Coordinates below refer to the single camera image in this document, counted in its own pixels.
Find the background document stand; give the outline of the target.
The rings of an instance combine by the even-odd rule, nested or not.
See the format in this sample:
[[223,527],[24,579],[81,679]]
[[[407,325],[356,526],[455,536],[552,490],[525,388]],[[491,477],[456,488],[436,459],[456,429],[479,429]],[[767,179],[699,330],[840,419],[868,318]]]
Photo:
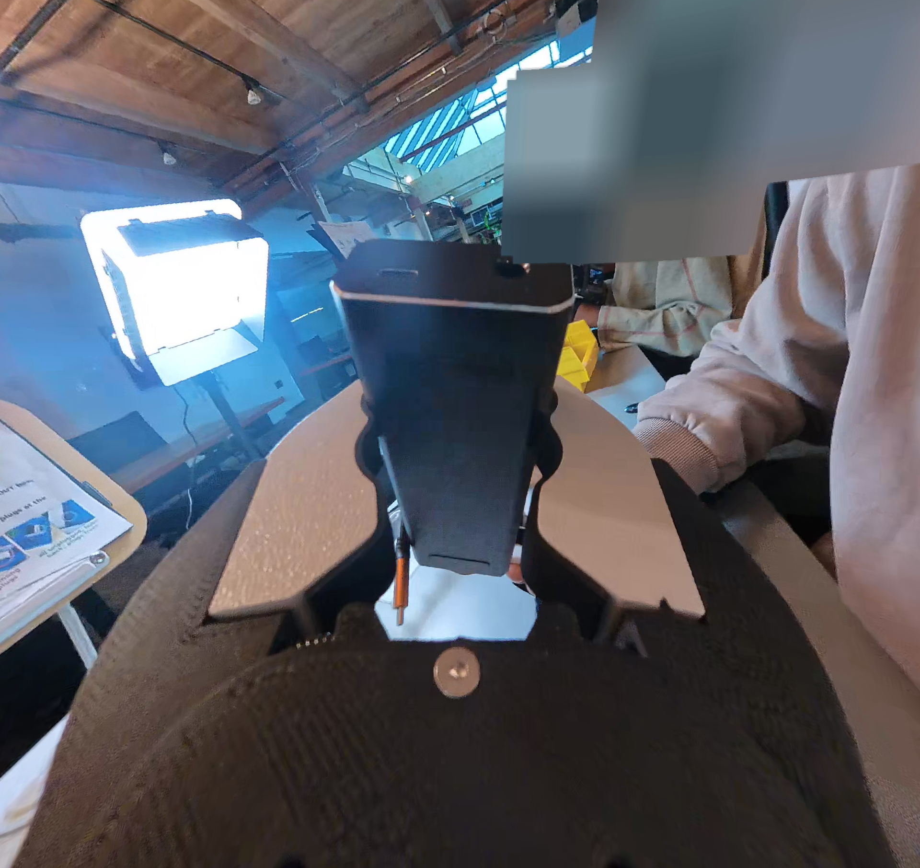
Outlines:
[[363,242],[378,239],[374,229],[365,221],[318,221],[309,234],[328,251],[334,259],[347,260],[355,247]]

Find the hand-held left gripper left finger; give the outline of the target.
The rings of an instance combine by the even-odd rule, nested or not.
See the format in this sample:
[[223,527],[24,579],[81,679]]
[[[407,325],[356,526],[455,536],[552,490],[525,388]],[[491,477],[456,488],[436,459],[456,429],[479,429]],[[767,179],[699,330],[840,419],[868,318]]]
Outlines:
[[290,613],[332,632],[396,574],[388,478],[362,395],[337,395],[270,451],[208,609],[214,621]]

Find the yellow storage bin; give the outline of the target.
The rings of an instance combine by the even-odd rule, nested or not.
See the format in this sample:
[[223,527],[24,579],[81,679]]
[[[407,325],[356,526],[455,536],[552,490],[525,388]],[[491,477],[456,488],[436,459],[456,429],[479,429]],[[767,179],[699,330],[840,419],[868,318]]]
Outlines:
[[587,322],[570,322],[558,362],[557,376],[581,392],[586,390],[600,355],[600,347]]

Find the black office chair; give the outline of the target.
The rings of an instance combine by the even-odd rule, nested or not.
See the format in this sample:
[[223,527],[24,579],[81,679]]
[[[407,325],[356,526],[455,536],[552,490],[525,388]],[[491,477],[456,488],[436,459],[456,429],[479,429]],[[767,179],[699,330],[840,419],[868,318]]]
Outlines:
[[782,222],[788,212],[788,182],[774,182],[767,185],[764,198],[765,241],[762,279],[769,275],[776,239]]

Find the document stand with wooden board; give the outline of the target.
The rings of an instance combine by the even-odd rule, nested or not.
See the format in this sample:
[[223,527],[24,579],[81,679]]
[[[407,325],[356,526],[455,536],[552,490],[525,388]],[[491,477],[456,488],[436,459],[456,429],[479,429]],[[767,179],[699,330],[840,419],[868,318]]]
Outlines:
[[32,621],[25,623],[24,627],[17,632],[10,633],[6,641],[2,641],[1,626],[1,651],[6,652],[29,632],[34,631],[40,624],[52,618],[57,618],[63,624],[85,667],[89,668],[96,658],[96,650],[76,613],[74,600],[84,594],[87,589],[95,586],[104,575],[113,572],[119,564],[128,559],[132,552],[141,545],[147,528],[144,509],[121,486],[110,480],[109,477],[99,471],[89,460],[55,433],[52,428],[45,425],[27,410],[10,402],[1,402],[1,428],[2,425],[12,428],[21,437],[40,449],[41,452],[57,463],[65,472],[77,479],[78,482],[89,484],[121,516],[128,518],[134,527],[132,533],[122,536],[112,545],[109,565],[98,574],[92,575],[84,586],[76,587],[73,592],[55,606],[47,609]]

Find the person's right forearm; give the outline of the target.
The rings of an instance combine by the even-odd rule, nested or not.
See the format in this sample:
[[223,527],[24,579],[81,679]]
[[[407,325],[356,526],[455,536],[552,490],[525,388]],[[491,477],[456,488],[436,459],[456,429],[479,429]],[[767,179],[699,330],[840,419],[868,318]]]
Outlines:
[[634,436],[695,494],[719,491],[794,440],[824,446],[848,359],[843,313],[756,297],[692,368],[638,406]]

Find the printed instruction sheet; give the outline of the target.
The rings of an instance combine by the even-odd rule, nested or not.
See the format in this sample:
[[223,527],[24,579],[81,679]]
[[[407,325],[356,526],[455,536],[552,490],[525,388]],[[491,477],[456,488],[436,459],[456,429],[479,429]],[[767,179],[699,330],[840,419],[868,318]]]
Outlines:
[[133,529],[98,491],[2,425],[2,641],[101,572]]

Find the grey metal usb hub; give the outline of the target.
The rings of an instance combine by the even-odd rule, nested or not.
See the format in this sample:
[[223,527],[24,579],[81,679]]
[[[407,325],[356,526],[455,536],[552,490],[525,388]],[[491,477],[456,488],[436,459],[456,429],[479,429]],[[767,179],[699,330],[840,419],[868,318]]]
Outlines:
[[506,575],[574,302],[497,244],[358,242],[332,281],[420,565]]

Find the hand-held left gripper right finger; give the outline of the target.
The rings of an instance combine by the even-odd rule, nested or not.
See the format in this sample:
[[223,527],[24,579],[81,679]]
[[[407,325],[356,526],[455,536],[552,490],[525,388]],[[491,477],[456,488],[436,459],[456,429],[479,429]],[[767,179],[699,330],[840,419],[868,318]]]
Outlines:
[[638,612],[701,621],[704,601],[648,453],[569,382],[554,391],[524,527],[527,586],[542,604],[568,607],[593,642]]

